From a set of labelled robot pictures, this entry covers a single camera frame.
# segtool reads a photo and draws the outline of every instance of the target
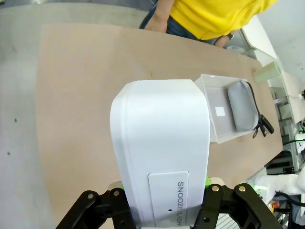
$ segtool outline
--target white label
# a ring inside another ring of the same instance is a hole
[[[225,116],[224,107],[223,106],[216,106],[215,107],[216,115],[219,116]]]
[[[148,175],[156,227],[185,226],[188,178],[188,171]]]

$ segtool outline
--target gray concrete floor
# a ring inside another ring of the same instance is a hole
[[[6,0],[4,4],[0,5],[1,8],[21,6],[28,4],[43,4],[55,2],[75,2],[75,3],[98,3],[108,4],[115,6],[131,7],[138,10],[148,11],[157,0]]]
[[[41,26],[78,22],[138,27],[145,15],[128,7],[92,3],[0,9],[0,229],[55,228],[35,124]]]

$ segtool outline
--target white sticker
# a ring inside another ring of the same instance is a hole
[[[217,117],[225,116],[224,107],[223,106],[216,106],[215,107]]]

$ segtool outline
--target yellow shirt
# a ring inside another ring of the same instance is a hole
[[[277,0],[176,0],[171,16],[201,40],[227,35]]]

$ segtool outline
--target brown tabletop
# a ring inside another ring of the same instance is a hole
[[[110,25],[44,26],[37,71],[37,135],[56,222],[83,191],[103,193],[121,179],[109,114],[114,97],[132,81],[196,80],[201,73],[247,79],[274,134],[211,144],[208,176],[233,187],[263,167],[282,150],[282,140],[268,84],[253,80],[258,68],[260,63],[246,56],[168,34]]]

